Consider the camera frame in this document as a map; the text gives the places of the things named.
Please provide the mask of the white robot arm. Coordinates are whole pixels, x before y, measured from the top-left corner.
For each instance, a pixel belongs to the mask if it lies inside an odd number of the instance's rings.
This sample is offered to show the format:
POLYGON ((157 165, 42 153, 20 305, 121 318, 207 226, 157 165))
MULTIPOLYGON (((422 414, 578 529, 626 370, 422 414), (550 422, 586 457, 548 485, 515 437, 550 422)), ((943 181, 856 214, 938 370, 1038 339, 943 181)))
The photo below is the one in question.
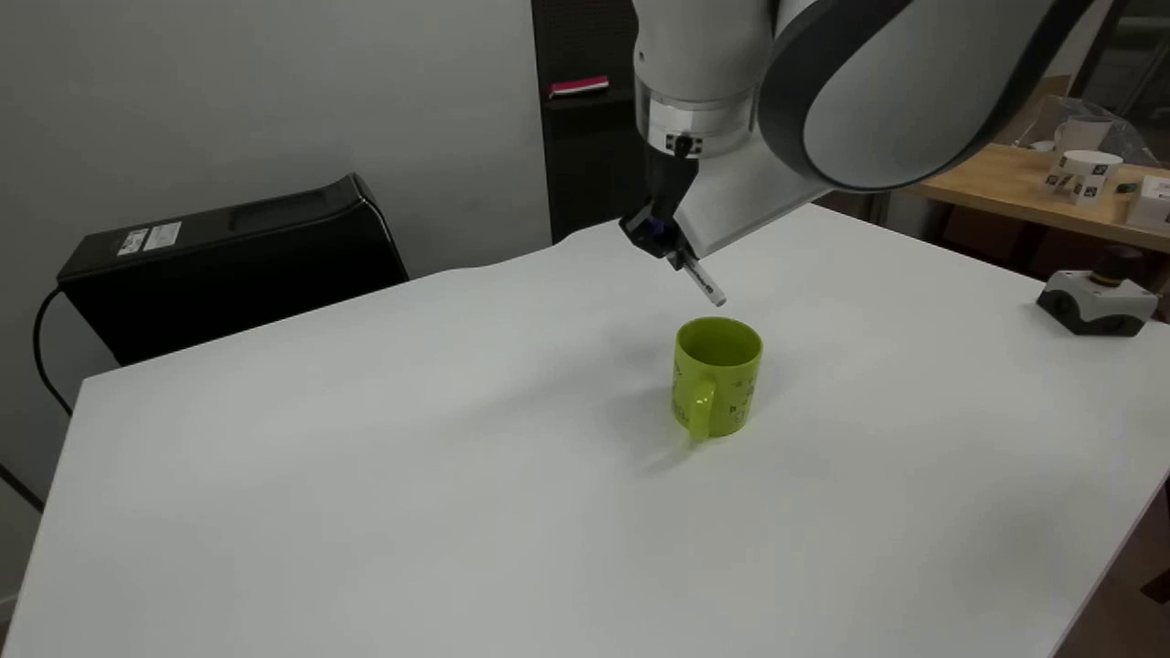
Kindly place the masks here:
POLYGON ((827 194, 931 181, 1028 102, 1093 0, 630 0, 644 251, 686 262, 827 194))

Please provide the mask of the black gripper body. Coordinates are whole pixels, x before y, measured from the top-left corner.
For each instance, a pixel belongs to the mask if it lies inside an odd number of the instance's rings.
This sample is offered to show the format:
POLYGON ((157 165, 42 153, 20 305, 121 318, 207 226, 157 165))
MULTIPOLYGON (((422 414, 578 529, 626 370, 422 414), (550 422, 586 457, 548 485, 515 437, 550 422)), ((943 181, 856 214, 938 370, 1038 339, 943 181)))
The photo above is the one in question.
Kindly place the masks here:
POLYGON ((665 239, 675 222, 675 208, 686 197, 689 184, 697 181, 694 139, 675 136, 665 153, 652 153, 652 205, 648 205, 648 230, 665 239))

